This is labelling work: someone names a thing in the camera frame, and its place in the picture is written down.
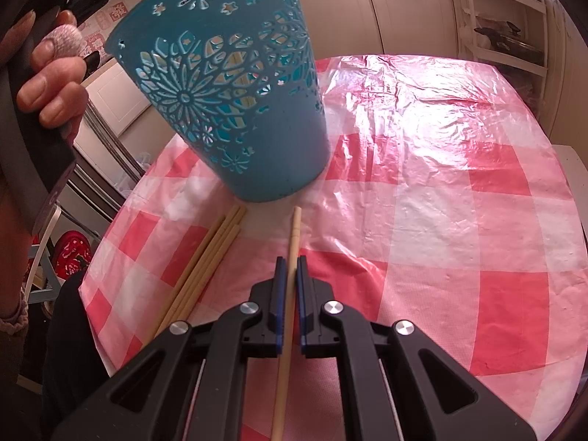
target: white cabinet door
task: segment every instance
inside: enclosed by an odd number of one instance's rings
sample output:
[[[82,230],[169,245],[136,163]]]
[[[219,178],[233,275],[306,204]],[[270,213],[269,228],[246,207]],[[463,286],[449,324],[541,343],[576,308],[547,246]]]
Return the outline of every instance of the white cabinet door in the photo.
[[[145,111],[149,100],[115,63],[87,86],[90,99],[117,136]]]
[[[316,59],[381,54],[371,0],[300,0]]]
[[[373,0],[386,54],[458,57],[453,0]]]

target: bamboo chopstick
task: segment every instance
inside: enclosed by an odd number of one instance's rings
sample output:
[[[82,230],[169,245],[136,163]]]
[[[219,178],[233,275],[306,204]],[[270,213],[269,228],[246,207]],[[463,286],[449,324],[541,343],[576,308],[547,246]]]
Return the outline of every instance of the bamboo chopstick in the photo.
[[[169,307],[167,314],[165,315],[163,321],[161,322],[161,324],[159,325],[159,327],[157,329],[157,334],[160,334],[162,331],[164,331],[169,326],[169,324],[173,321],[172,318],[173,318],[173,315],[176,313],[178,306],[181,304],[182,300],[184,300],[186,295],[189,293],[190,279],[191,279],[192,273],[194,273],[194,271],[200,270],[202,266],[206,265],[207,261],[212,257],[212,254],[214,254],[215,251],[218,250],[219,241],[222,240],[225,231],[232,224],[232,221],[233,221],[234,217],[237,215],[237,213],[239,212],[239,210],[240,210],[240,206],[235,204],[233,207],[231,207],[231,209],[229,210],[229,213],[225,216],[224,221],[222,222],[222,224],[220,225],[220,227],[218,228],[218,230],[214,234],[213,238],[211,239],[211,241],[207,245],[207,248],[205,248],[205,250],[202,253],[201,257],[199,258],[198,262],[196,263],[196,265],[192,269],[192,272],[187,277],[186,283],[183,284],[183,287],[179,291],[178,295],[175,297],[175,300],[173,301],[171,307]]]
[[[196,266],[196,263],[198,263],[198,260],[200,260],[200,257],[202,256],[202,254],[204,253],[204,251],[208,247],[208,244],[210,244],[212,238],[215,236],[215,234],[217,233],[218,229],[220,228],[220,226],[224,222],[224,220],[225,220],[224,215],[219,216],[219,218],[215,220],[212,227],[210,227],[207,234],[204,236],[204,238],[202,239],[202,241],[198,245],[198,248],[194,252],[194,255],[187,263],[186,268],[184,269],[184,271],[180,275],[180,278],[178,279],[178,282],[175,284],[175,286],[173,287],[173,290],[171,291],[168,298],[166,299],[165,304],[162,307],[157,319],[154,321],[153,328],[149,332],[149,336],[145,339],[145,343],[143,343],[143,346],[147,345],[151,340],[153,340],[153,338],[155,338],[155,335],[158,332],[159,326],[161,325],[161,323],[163,322],[164,318],[166,317],[169,309],[173,305],[173,301],[178,296],[178,293],[180,292],[180,290],[182,290],[182,287],[186,283],[189,275],[192,273],[194,267]]]
[[[175,322],[177,320],[184,320],[184,319],[186,319],[186,317],[188,317],[190,315],[190,311],[192,310],[193,306],[196,305],[196,302],[198,301],[198,297],[202,293],[202,290],[204,290],[204,288],[206,287],[208,280],[210,279],[211,275],[214,272],[214,269],[210,272],[208,277],[205,276],[207,271],[213,265],[213,262],[215,261],[216,255],[223,250],[223,245],[225,244],[225,241],[227,240],[227,238],[230,237],[231,231],[233,230],[234,227],[239,225],[239,223],[241,222],[241,220],[245,216],[246,212],[247,212],[247,210],[245,209],[245,207],[241,207],[237,211],[237,213],[234,215],[234,218],[229,222],[229,225],[227,226],[225,232],[222,234],[221,238],[219,238],[218,241],[216,242],[216,245],[211,248],[211,251],[209,252],[207,259],[204,260],[204,262],[199,267],[197,267],[193,270],[192,274],[190,275],[190,278],[186,282],[186,287],[187,287],[186,293],[181,298],[180,303],[178,304],[174,314],[172,314],[172,317],[170,319],[170,323]],[[228,250],[229,246],[230,246],[230,243],[226,247],[225,252]],[[222,256],[220,257],[220,259],[218,259],[218,261],[216,262],[216,265],[218,265],[218,263],[220,262],[221,259],[222,259]],[[196,292],[197,292],[196,300],[194,300],[193,294]]]
[[[295,310],[295,276],[300,248],[300,225],[302,209],[294,207],[290,244],[288,246],[287,281],[286,281],[286,310],[284,313],[284,337],[282,354],[277,367],[276,401],[273,405],[273,422],[271,441],[282,441],[284,422],[286,420],[286,399],[288,395],[288,381],[290,379],[290,361],[292,360],[292,336],[294,332]]]
[[[230,232],[227,234],[227,237],[223,241],[222,245],[220,246],[218,252],[215,254],[214,258],[211,260],[209,266],[207,267],[206,271],[200,276],[198,283],[195,285],[194,290],[190,294],[189,299],[183,305],[183,308],[179,312],[178,316],[176,317],[178,320],[186,320],[190,313],[192,313],[192,309],[198,302],[198,298],[200,297],[202,291],[207,286],[208,281],[211,279],[212,274],[215,272],[219,263],[229,250],[230,245],[233,243],[234,239],[239,234],[240,227],[238,225],[234,226]]]

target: pink checkered tablecloth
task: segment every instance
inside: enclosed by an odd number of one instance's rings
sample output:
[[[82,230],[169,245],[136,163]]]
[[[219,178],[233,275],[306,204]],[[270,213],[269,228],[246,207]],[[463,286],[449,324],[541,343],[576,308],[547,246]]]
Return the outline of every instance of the pink checkered tablecloth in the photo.
[[[387,55],[318,69],[331,161],[300,192],[248,204],[190,321],[273,273],[298,204],[311,275],[370,320],[414,321],[545,439],[588,346],[588,257],[548,139],[491,66]],[[179,136],[137,185],[80,288],[111,374],[233,202]],[[276,360],[249,362],[243,441],[268,439],[276,374]],[[291,379],[285,439],[345,439],[335,361],[295,355]]]

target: fingernail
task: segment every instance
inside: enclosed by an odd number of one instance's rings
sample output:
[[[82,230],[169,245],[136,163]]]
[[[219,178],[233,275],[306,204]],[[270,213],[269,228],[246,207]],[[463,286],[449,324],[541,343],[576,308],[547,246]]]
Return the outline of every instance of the fingernail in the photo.
[[[33,18],[35,18],[35,11],[31,10],[26,15],[24,15],[20,20],[17,21],[16,25],[14,25],[14,28],[18,28],[20,25],[29,23],[30,20],[32,20]]]
[[[47,80],[43,75],[36,75],[33,79],[28,80],[18,92],[20,100],[27,108],[33,106],[39,99],[47,86]]]
[[[55,43],[53,40],[43,40],[33,50],[31,58],[34,59],[39,67],[49,63],[55,55]]]
[[[64,101],[59,96],[47,104],[39,114],[39,120],[42,124],[48,124],[54,121],[63,111]]]

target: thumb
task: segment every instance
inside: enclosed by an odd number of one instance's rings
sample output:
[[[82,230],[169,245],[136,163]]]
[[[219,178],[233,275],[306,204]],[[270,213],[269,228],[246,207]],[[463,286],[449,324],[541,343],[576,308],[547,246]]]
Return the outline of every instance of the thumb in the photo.
[[[24,15],[16,25],[10,28],[0,42],[0,66],[3,66],[18,51],[26,37],[29,36],[33,23],[35,22],[35,12],[29,11]]]

